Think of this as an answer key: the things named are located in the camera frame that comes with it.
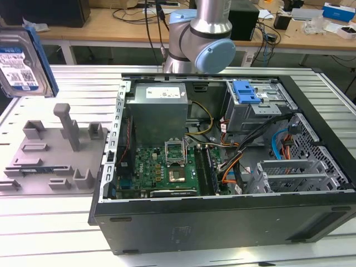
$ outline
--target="hard drive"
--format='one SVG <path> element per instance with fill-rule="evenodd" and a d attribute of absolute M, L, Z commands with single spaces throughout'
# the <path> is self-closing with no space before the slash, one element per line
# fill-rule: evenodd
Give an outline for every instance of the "hard drive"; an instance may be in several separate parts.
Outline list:
<path fill-rule="evenodd" d="M 57 95 L 55 77 L 34 28 L 0 28 L 0 83 L 7 97 Z"/>

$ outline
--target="floor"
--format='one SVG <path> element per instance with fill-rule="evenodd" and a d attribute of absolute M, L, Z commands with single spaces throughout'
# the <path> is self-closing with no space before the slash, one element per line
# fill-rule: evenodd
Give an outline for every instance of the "floor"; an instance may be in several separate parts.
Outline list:
<path fill-rule="evenodd" d="M 44 46 L 50 64 L 65 64 L 61 51 L 56 46 Z M 113 48 L 114 58 L 110 59 L 110 49 L 107 47 L 75 47 L 75 55 L 78 64 L 84 65 L 154 65 L 153 53 L 148 48 Z M 155 50 L 158 61 L 162 62 L 159 50 Z M 231 66 L 240 66 L 243 58 L 242 52 L 237 52 Z M 299 68 L 299 54 L 278 54 L 276 53 L 270 60 L 268 67 Z M 351 72 L 351 68 L 356 68 L 356 60 L 341 61 L 341 66 L 330 56 L 310 55 L 305 63 L 305 67 L 320 68 L 322 71 L 342 90 L 345 91 L 356 72 Z M 262 67 L 263 63 L 256 61 L 254 67 Z M 350 99 L 356 96 L 356 82 L 352 84 L 347 93 Z M 0 91 L 0 114 L 10 102 Z"/>

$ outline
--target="white box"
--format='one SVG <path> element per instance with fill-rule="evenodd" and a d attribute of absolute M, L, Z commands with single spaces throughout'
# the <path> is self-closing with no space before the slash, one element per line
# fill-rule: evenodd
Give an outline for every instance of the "white box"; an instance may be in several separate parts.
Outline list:
<path fill-rule="evenodd" d="M 355 26 L 343 26 L 338 29 L 336 34 L 344 39 L 356 39 L 356 27 Z"/>

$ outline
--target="motherboard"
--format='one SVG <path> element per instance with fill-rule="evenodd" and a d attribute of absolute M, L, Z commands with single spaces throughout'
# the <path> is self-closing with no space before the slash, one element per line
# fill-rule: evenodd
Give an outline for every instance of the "motherboard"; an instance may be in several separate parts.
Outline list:
<path fill-rule="evenodd" d="M 167 159 L 182 156 L 184 164 L 167 164 Z M 142 147 L 136 149 L 135 174 L 120 178 L 118 198 L 200 196 L 217 192 L 217 165 L 221 163 L 217 147 Z"/>

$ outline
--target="cardboard box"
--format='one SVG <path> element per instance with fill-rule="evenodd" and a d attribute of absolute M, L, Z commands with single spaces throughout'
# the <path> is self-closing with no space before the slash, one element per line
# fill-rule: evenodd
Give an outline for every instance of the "cardboard box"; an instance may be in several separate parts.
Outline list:
<path fill-rule="evenodd" d="M 89 0 L 89 6 L 96 8 L 128 9 L 135 7 L 138 2 L 139 0 Z"/>
<path fill-rule="evenodd" d="M 311 6 L 317 6 L 317 7 L 323 7 L 325 3 L 330 3 L 330 4 L 340 4 L 342 0 L 304 0 L 304 4 L 306 5 L 311 5 Z"/>
<path fill-rule="evenodd" d="M 323 16 L 325 18 L 337 19 L 339 21 L 349 22 L 354 18 L 356 9 L 352 7 L 333 6 L 330 3 L 325 3 L 323 6 Z"/>

